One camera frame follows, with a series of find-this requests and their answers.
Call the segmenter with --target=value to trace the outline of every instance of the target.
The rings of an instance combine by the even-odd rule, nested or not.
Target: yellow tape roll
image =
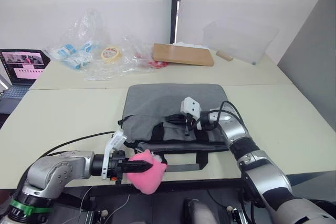
[[[105,63],[113,63],[121,58],[121,53],[116,47],[108,47],[101,52],[100,56]]]

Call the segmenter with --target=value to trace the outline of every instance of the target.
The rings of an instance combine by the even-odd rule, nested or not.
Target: gray laptop bag
[[[162,157],[163,154],[196,153],[196,164],[169,166],[168,171],[171,172],[203,169],[209,152],[228,150],[218,128],[211,131],[191,130],[186,136],[185,125],[168,122],[172,118],[183,118],[180,108],[186,97],[199,102],[204,111],[218,108],[223,100],[227,100],[223,88],[215,84],[131,86],[123,118],[118,122],[128,137],[125,146],[136,151],[149,149]]]

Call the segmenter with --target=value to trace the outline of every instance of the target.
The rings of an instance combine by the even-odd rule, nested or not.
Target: laptop screen
[[[40,50],[0,49],[0,58],[12,84],[33,84],[50,62]]]

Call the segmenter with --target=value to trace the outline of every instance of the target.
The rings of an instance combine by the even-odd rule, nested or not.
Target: pink plush toy
[[[163,173],[167,168],[166,164],[160,163],[149,150],[135,154],[129,161],[144,160],[153,164],[152,168],[143,173],[126,173],[126,177],[143,194],[152,194],[159,187]]]

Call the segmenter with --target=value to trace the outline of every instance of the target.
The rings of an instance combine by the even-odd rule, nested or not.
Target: laptop keyboard
[[[11,86],[5,90],[1,98],[17,98],[21,99],[29,90],[30,86]]]

